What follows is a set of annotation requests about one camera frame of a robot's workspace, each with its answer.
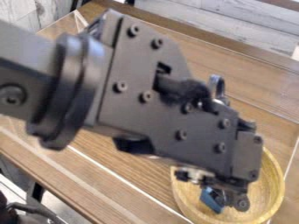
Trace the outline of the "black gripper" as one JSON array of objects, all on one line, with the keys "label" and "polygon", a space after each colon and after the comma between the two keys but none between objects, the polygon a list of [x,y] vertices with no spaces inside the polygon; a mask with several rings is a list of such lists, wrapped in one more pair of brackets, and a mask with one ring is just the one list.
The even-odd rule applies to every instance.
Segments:
[{"label": "black gripper", "polygon": [[250,200],[246,195],[250,185],[247,169],[231,167],[227,174],[221,174],[194,167],[175,166],[173,173],[175,179],[182,182],[223,190],[227,207],[234,207],[239,212],[250,209]]}]

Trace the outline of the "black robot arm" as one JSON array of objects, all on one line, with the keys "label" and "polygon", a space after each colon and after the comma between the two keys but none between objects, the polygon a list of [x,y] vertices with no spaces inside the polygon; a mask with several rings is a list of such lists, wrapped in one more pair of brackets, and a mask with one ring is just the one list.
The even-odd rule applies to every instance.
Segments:
[{"label": "black robot arm", "polygon": [[175,166],[215,211],[250,209],[263,139],[231,107],[219,75],[197,79],[175,41],[116,10],[55,40],[0,20],[0,114],[62,150],[80,130]]}]

